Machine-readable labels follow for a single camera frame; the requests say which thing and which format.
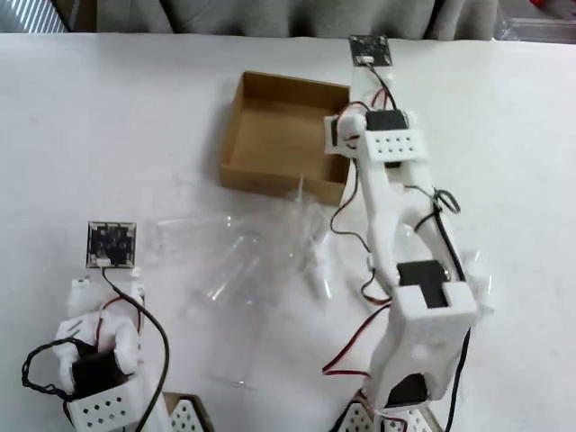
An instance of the gray curtain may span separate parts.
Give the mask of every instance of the gray curtain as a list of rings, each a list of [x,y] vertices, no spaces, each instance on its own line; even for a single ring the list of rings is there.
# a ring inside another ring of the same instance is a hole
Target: gray curtain
[[[99,32],[490,39],[498,0],[99,0]]]

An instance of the cable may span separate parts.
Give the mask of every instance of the cable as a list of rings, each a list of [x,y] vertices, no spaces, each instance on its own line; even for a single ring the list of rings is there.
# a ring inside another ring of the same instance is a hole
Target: cable
[[[35,356],[37,356],[42,351],[45,351],[45,350],[53,348],[53,347],[58,347],[58,346],[64,345],[64,344],[73,344],[76,347],[76,349],[78,350],[78,354],[80,356],[83,356],[83,355],[88,354],[88,353],[93,353],[95,350],[95,348],[93,346],[87,344],[86,342],[84,342],[80,339],[76,339],[74,337],[65,337],[63,339],[53,340],[52,342],[50,342],[48,344],[40,345],[28,354],[28,356],[26,357],[26,360],[24,361],[24,363],[22,365],[22,386],[28,387],[32,390],[35,390],[36,392],[40,392],[40,393],[44,393],[44,394],[55,394],[56,396],[58,396],[59,398],[61,398],[63,401],[66,401],[66,402],[73,401],[74,400],[73,395],[67,394],[65,391],[63,391],[62,389],[59,389],[54,384],[38,385],[34,382],[31,382],[28,379],[28,374],[30,373],[30,366],[31,366],[32,360]]]
[[[376,79],[378,79],[378,82],[380,83],[380,86],[382,86],[383,89],[386,90],[386,94],[388,95],[388,97],[390,98],[390,102],[392,104],[392,108],[394,110],[397,110],[398,107],[396,106],[396,100],[394,99],[394,96],[392,96],[392,92],[390,91],[390,88],[386,85],[386,82],[382,79],[382,77],[378,74],[378,72],[376,72],[376,69],[374,68],[374,66],[372,65],[372,63],[365,63],[366,66],[368,67],[368,69],[370,69],[370,72],[373,73],[373,75],[376,77]]]
[[[384,93],[384,103],[382,104],[382,108],[385,110],[386,109],[386,105],[388,104],[388,92],[386,91],[385,88],[381,88],[379,89],[376,94],[374,95],[374,97],[372,98],[372,102],[370,103],[370,106],[372,108],[375,107],[376,102],[378,101],[378,97],[380,96],[381,93]]]
[[[375,304],[376,306],[383,306],[387,302],[390,302],[392,299],[390,297],[387,299],[377,299],[377,298],[365,293],[366,288],[368,288],[372,284],[372,282],[374,282],[375,277],[376,277],[376,269],[373,268],[372,269],[372,275],[370,276],[370,279],[368,279],[366,282],[364,282],[362,287],[360,287],[360,293],[362,294],[364,299],[367,300],[368,302],[370,302],[371,304]]]
[[[446,232],[446,227],[442,222],[441,217],[441,208],[437,202],[434,202],[434,220],[436,221],[436,225],[438,226],[438,230],[440,231],[440,236],[444,240],[446,247],[448,249],[448,253],[454,262],[454,267],[456,272],[458,273],[458,277],[461,281],[466,281],[466,276],[464,274],[464,269],[462,268],[462,264],[460,263],[460,259],[456,254],[454,245],[450,241],[448,237],[448,233]],[[456,372],[454,373],[454,385],[452,387],[452,397],[450,400],[450,410],[448,411],[448,421],[446,422],[446,427],[444,429],[445,432],[450,432],[452,429],[452,424],[454,422],[454,416],[456,411],[456,398],[458,395],[458,386],[460,385],[460,379],[462,377],[462,371],[464,370],[464,365],[466,363],[466,357],[468,356],[468,346],[470,345],[470,329],[466,332],[464,336],[464,341],[462,343],[462,353],[460,354],[460,360],[458,360],[458,366],[456,367]]]
[[[344,115],[344,113],[345,113],[351,106],[354,106],[354,105],[360,105],[360,106],[362,106],[363,108],[365,108],[367,111],[370,111],[370,108],[368,107],[368,105],[366,105],[366,104],[365,104],[364,102],[362,102],[362,101],[353,101],[353,102],[348,103],[344,108],[342,108],[342,109],[340,110],[340,112],[338,113],[338,116],[337,116],[337,118],[336,118],[336,134],[338,134],[338,125],[340,124],[340,119],[342,119],[342,116]],[[353,141],[353,140],[357,140],[358,138],[360,138],[360,135],[353,135],[353,136],[351,136],[351,137],[344,138],[344,141]],[[352,146],[349,146],[349,145],[347,145],[347,146],[348,146],[350,149],[356,150],[356,147],[352,147]]]
[[[358,328],[355,334],[348,340],[348,342],[344,345],[344,347],[340,350],[336,356],[330,360],[324,367],[322,367],[322,373],[325,375],[362,375],[367,378],[370,378],[370,374],[368,372],[363,371],[350,371],[350,370],[336,370],[332,371],[331,369],[340,361],[342,358],[350,351],[350,348],[356,343],[360,335],[366,330],[366,328],[374,321],[374,319],[385,309],[390,308],[392,301],[387,301],[385,305],[383,305],[380,309],[376,310],[372,315],[370,315]]]
[[[98,351],[98,347],[100,346],[100,329],[102,327],[102,311],[104,309],[106,309],[108,306],[110,306],[111,304],[114,304],[116,302],[119,302],[120,300],[124,300],[122,297],[114,297],[113,299],[111,299],[110,301],[104,303],[101,307],[100,307],[100,318],[98,319],[98,325],[96,326],[96,342],[94,344],[94,346],[96,347],[96,352]],[[140,313],[140,311],[138,310],[138,324],[136,325],[136,331],[138,331],[138,334],[140,334],[140,330],[141,330],[141,325],[142,325],[142,314]]]
[[[422,225],[424,225],[424,223],[429,220],[430,218],[432,218],[434,216],[434,212],[432,211],[430,214],[424,216],[420,222],[418,222],[415,226],[414,226],[414,232],[418,232],[418,230],[420,229],[420,227]]]
[[[356,194],[358,193],[358,183],[359,183],[359,173],[358,173],[358,162],[356,161],[356,159],[352,159],[354,161],[354,167],[355,167],[355,181],[354,181],[354,191],[352,192],[352,194],[350,195],[350,198],[348,198],[348,200],[346,202],[344,202],[344,204],[342,204],[332,215],[332,217],[330,218],[330,229],[332,230],[332,232],[334,234],[338,234],[340,236],[354,236],[356,237],[358,240],[360,240],[360,243],[362,243],[362,246],[364,247],[364,249],[366,249],[366,252],[368,252],[369,254],[371,253],[370,248],[368,247],[368,245],[366,244],[365,240],[362,238],[362,236],[360,236],[360,234],[358,234],[357,232],[353,232],[353,231],[338,231],[337,229],[334,228],[334,219],[348,206],[350,205],[350,203],[356,198]]]
[[[116,285],[114,285],[110,281],[110,279],[108,279],[108,277],[106,277],[105,267],[103,267],[102,269],[102,277],[112,287],[115,293],[117,293],[120,297],[122,297],[126,302],[134,306],[138,311],[142,312],[142,314],[152,322],[154,327],[157,328],[158,333],[160,333],[160,336],[162,337],[162,342],[164,343],[164,366],[162,367],[162,374],[160,375],[160,379],[158,381],[156,390],[154,391],[154,394],[152,395],[152,398],[150,399],[150,402],[146,410],[144,411],[144,414],[142,415],[139,424],[136,426],[136,429],[134,429],[134,432],[141,432],[141,430],[146,425],[146,421],[148,420],[150,413],[154,409],[154,406],[156,405],[158,398],[160,397],[162,387],[164,386],[164,382],[166,381],[166,377],[168,374],[168,366],[170,364],[170,345],[168,343],[168,336],[164,331],[164,329],[162,328],[162,325],[158,322],[158,320],[154,317],[154,315],[152,315],[144,306],[142,306],[137,301],[132,299],[129,295],[122,292]]]
[[[425,194],[426,196],[429,196],[429,194],[426,193],[419,186],[406,186],[406,187],[419,189],[423,194]],[[439,190],[435,189],[434,195],[432,196],[432,213],[431,214],[434,217],[434,221],[436,222],[436,226],[438,227],[438,231],[440,232],[440,237],[442,237],[442,240],[444,241],[445,246],[448,249],[448,254],[450,255],[450,258],[452,259],[452,262],[454,264],[454,268],[456,270],[456,273],[458,274],[458,278],[461,281],[465,282],[466,281],[466,275],[464,274],[464,269],[462,267],[462,263],[460,262],[460,259],[458,258],[458,254],[456,253],[455,247],[452,244],[452,241],[450,241],[450,237],[448,236],[448,233],[446,232],[446,227],[444,226],[444,222],[442,221],[442,207],[440,206],[440,203],[442,203],[451,212],[454,212],[454,213],[460,212],[460,210],[461,210],[460,204],[455,199],[455,197],[451,193],[449,193],[448,191],[443,190],[443,189],[439,189]],[[429,219],[429,215],[418,223],[417,228],[419,228],[419,225],[421,225],[427,219]],[[444,429],[444,432],[450,432],[450,430],[452,429],[452,425],[454,423],[454,417],[455,417],[455,411],[456,411],[456,400],[457,400],[457,396],[458,396],[458,386],[460,385],[460,379],[462,378],[462,372],[464,370],[464,365],[466,364],[466,357],[468,356],[468,346],[470,345],[470,335],[471,335],[471,331],[470,331],[470,329],[468,329],[468,331],[466,331],[466,335],[464,336],[464,341],[462,343],[462,352],[460,354],[460,359],[458,360],[458,365],[456,366],[456,371],[454,373],[454,385],[452,387],[452,395],[451,395],[451,400],[450,400],[450,410],[448,411],[448,420],[446,422],[446,427]]]
[[[404,426],[402,427],[402,432],[406,432],[406,431],[408,430],[408,421],[404,420],[403,418],[385,417],[385,416],[382,416],[382,418],[383,418],[384,420],[387,420],[387,421],[397,421],[397,422],[400,423],[401,425],[404,425]]]

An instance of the red wire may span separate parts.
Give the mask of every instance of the red wire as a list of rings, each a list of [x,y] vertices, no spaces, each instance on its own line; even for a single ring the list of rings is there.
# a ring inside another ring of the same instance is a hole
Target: red wire
[[[104,309],[106,309],[108,306],[110,306],[113,303],[116,303],[120,300],[123,300],[122,297],[115,297],[111,300],[109,300],[108,302],[106,302],[101,308],[100,308],[100,313],[102,314],[102,311]],[[140,316],[140,312],[138,312],[138,326],[137,326],[137,331],[138,334],[140,334],[140,324],[141,324],[141,316]],[[95,346],[96,346],[96,352],[98,351],[98,346],[100,345],[100,329],[102,328],[102,315],[100,316],[100,318],[98,319],[98,325],[96,326],[96,341],[95,341]]]
[[[327,371],[324,373],[326,376],[331,376],[331,375],[362,375],[365,376],[366,378],[370,378],[370,374],[368,372],[364,372],[364,371],[350,371],[347,369],[342,369],[342,370],[336,370],[336,371]]]
[[[382,416],[382,418],[384,420],[388,420],[388,421],[397,421],[399,423],[402,423],[404,425],[404,428],[402,429],[402,432],[406,432],[408,430],[408,421],[404,420],[403,418],[395,418],[395,417],[385,417]]]
[[[388,302],[387,304],[383,305],[380,309],[378,309],[376,312],[374,312],[372,315],[370,315],[363,323],[362,325],[358,328],[358,330],[356,331],[356,333],[350,338],[350,340],[348,340],[348,343],[340,350],[340,352],[338,354],[336,354],[336,356],[330,360],[328,362],[328,364],[326,364],[324,367],[322,367],[322,373],[325,375],[362,375],[362,376],[366,376],[366,377],[370,377],[370,374],[368,372],[361,372],[361,371],[348,371],[348,370],[343,370],[343,371],[330,371],[330,369],[332,369],[340,360],[342,360],[342,357],[344,357],[348,351],[350,351],[350,348],[352,348],[352,346],[354,345],[354,343],[358,340],[358,338],[360,337],[360,335],[362,334],[362,332],[364,330],[366,330],[366,328],[370,325],[370,323],[372,321],[374,321],[374,319],[380,314],[380,312],[382,312],[384,309],[390,308],[390,303],[392,301]]]
[[[374,95],[374,97],[372,98],[372,103],[371,106],[374,108],[374,106],[376,105],[376,101],[378,100],[378,97],[380,97],[380,94],[384,93],[384,104],[383,104],[383,108],[386,108],[386,104],[388,103],[388,92],[386,92],[385,88],[381,88],[380,90],[378,90],[376,92],[376,94]]]
[[[368,288],[372,284],[372,282],[374,282],[375,277],[376,277],[376,270],[373,269],[372,270],[372,276],[370,277],[368,282],[366,282],[364,285],[362,285],[362,288],[360,288],[360,293],[362,294],[364,299],[369,301],[371,304],[374,304],[376,306],[383,306],[387,302],[390,302],[392,299],[390,297],[387,299],[377,299],[376,297],[373,297],[372,295],[368,295],[365,293],[366,288]]]

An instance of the black wire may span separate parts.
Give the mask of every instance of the black wire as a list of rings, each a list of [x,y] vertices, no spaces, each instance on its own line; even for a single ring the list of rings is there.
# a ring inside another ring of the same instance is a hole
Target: black wire
[[[62,401],[62,410],[64,411],[66,418],[68,419],[68,421],[70,422],[70,424],[74,428],[75,426],[74,426],[74,423],[72,422],[72,418],[70,417],[70,411],[68,410],[68,402],[66,400]]]
[[[433,216],[434,216],[434,212],[433,212],[433,211],[432,211],[430,214],[424,216],[424,217],[420,220],[420,222],[418,222],[418,223],[414,226],[414,232],[418,232],[418,230],[420,229],[420,227],[421,227],[422,225],[424,225],[424,223],[425,223],[428,219],[432,218]]]
[[[330,229],[332,230],[332,232],[334,232],[335,234],[338,234],[340,236],[354,236],[356,237],[358,240],[360,240],[360,242],[362,243],[362,246],[364,246],[364,249],[366,249],[366,252],[368,252],[369,254],[370,252],[370,248],[368,247],[368,245],[366,244],[365,240],[362,238],[362,236],[360,236],[360,234],[358,234],[357,232],[353,232],[353,231],[338,231],[337,229],[334,228],[334,219],[340,214],[340,212],[342,212],[356,197],[356,194],[358,193],[358,183],[359,183],[359,173],[358,173],[358,162],[356,161],[356,159],[352,159],[354,161],[354,167],[355,167],[355,181],[354,181],[354,191],[352,192],[352,194],[350,195],[350,198],[348,198],[348,200],[346,202],[344,202],[344,204],[342,204],[332,215],[332,217],[330,218]]]
[[[438,230],[440,231],[440,236],[444,240],[446,247],[448,249],[448,253],[454,262],[454,267],[456,272],[458,273],[458,278],[465,282],[466,276],[464,274],[464,269],[462,268],[462,264],[460,263],[460,259],[458,258],[458,254],[456,254],[454,245],[450,241],[448,237],[448,233],[446,232],[446,227],[442,222],[442,217],[440,215],[442,209],[437,202],[434,202],[434,220],[436,221],[436,225],[438,226]],[[466,357],[468,356],[468,346],[470,345],[470,329],[466,332],[464,336],[464,341],[462,343],[462,353],[460,354],[460,360],[458,361],[458,366],[456,367],[456,372],[454,374],[454,385],[452,387],[452,398],[450,400],[450,410],[448,411],[448,421],[446,422],[445,432],[450,432],[452,429],[452,424],[454,422],[454,416],[456,411],[456,398],[458,395],[458,386],[460,385],[460,379],[462,377],[462,371],[464,370],[464,365],[466,363]]]
[[[424,195],[428,197],[430,196],[429,193],[426,193],[424,189],[422,189],[417,185],[410,185],[406,187],[411,189],[418,189]],[[434,221],[436,222],[436,226],[438,227],[438,231],[440,232],[440,237],[442,237],[442,240],[444,241],[445,246],[448,249],[448,254],[452,259],[452,262],[454,263],[454,268],[456,270],[456,273],[458,274],[458,278],[461,281],[466,282],[466,275],[464,274],[462,263],[458,258],[458,254],[456,253],[455,247],[452,244],[452,241],[450,241],[450,237],[448,236],[448,233],[446,232],[446,227],[444,226],[444,223],[442,221],[441,216],[442,207],[440,206],[440,203],[442,203],[451,212],[459,213],[461,210],[460,204],[451,193],[449,193],[447,190],[444,189],[435,189],[434,195],[431,198],[432,198],[432,212],[424,219],[422,219],[416,225],[416,228],[414,230],[415,231],[418,230],[418,228],[422,225],[422,223],[430,219],[430,217],[434,217]],[[458,365],[456,366],[456,371],[454,373],[454,385],[452,386],[450,410],[448,411],[448,420],[446,422],[444,432],[450,432],[450,430],[452,429],[452,425],[454,423],[454,416],[456,411],[456,399],[458,396],[458,386],[460,385],[460,379],[462,378],[462,372],[464,370],[464,365],[466,364],[466,357],[468,356],[469,345],[470,345],[470,329],[468,328],[468,331],[466,331],[466,335],[464,336],[464,341],[462,343],[462,352],[460,354],[460,360],[458,360]]]
[[[156,318],[154,318],[154,315],[152,315],[144,306],[139,304],[137,301],[132,299],[129,295],[122,292],[116,285],[114,285],[112,282],[110,282],[110,279],[108,279],[108,277],[106,277],[106,268],[102,269],[102,277],[112,287],[112,289],[114,290],[115,293],[117,293],[126,302],[130,303],[132,306],[134,306],[136,309],[138,309],[138,311],[142,312],[142,314],[146,318],[148,318],[152,322],[152,324],[154,324],[154,327],[157,328],[158,332],[160,333],[160,336],[162,337],[162,342],[164,343],[164,366],[162,367],[162,374],[160,375],[160,380],[158,381],[156,390],[154,391],[154,394],[152,395],[152,398],[150,399],[150,402],[149,402],[146,410],[144,411],[144,414],[142,415],[142,418],[140,419],[139,424],[136,426],[136,429],[134,429],[134,432],[141,432],[141,430],[146,425],[146,421],[150,417],[150,414],[151,414],[152,410],[154,409],[154,406],[156,405],[158,398],[160,397],[160,394],[162,392],[162,387],[164,386],[164,382],[166,381],[166,377],[168,374],[168,366],[170,364],[170,345],[168,343],[168,336],[167,336],[166,332],[164,331],[164,329],[162,328],[162,325],[158,322],[158,320]]]
[[[366,65],[368,66],[368,69],[370,69],[370,72],[373,73],[373,75],[376,77],[376,79],[378,79],[378,81],[380,82],[380,85],[382,86],[382,88],[384,90],[386,90],[386,94],[388,95],[388,97],[390,98],[390,102],[392,104],[392,108],[394,108],[395,110],[397,110],[397,106],[396,106],[396,100],[394,99],[394,96],[392,95],[392,92],[390,91],[390,88],[386,85],[386,82],[382,79],[382,77],[378,74],[378,72],[376,72],[376,69],[374,68],[374,66],[372,66],[372,63],[366,63]]]
[[[24,361],[24,363],[22,365],[22,386],[28,387],[32,390],[35,390],[36,392],[40,392],[40,393],[44,393],[44,394],[55,394],[56,396],[61,398],[63,401],[68,401],[68,402],[73,401],[75,398],[74,395],[67,394],[65,391],[63,391],[62,389],[59,389],[54,384],[38,385],[34,382],[31,382],[28,379],[28,374],[30,373],[30,366],[32,365],[32,360],[35,356],[37,356],[42,351],[45,351],[45,350],[53,348],[53,347],[58,347],[58,346],[64,345],[64,344],[73,344],[77,348],[78,354],[80,356],[82,356],[86,353],[92,353],[95,351],[95,348],[92,345],[89,345],[86,342],[84,342],[83,340],[76,339],[74,337],[65,337],[63,339],[53,340],[52,342],[50,342],[48,344],[40,345],[37,348],[35,348],[34,350],[32,350],[26,356],[26,360]]]

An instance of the transparent plastic piece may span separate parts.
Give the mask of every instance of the transparent plastic piece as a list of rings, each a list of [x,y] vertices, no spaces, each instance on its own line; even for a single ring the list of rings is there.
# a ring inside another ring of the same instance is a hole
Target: transparent plastic piece
[[[150,245],[159,263],[202,263],[192,301],[194,316],[208,311],[218,323],[208,375],[234,387],[250,387],[260,340],[282,289],[296,275],[312,273],[314,297],[332,295],[329,220],[301,187],[285,200],[269,200],[240,216],[225,211],[155,222]]]

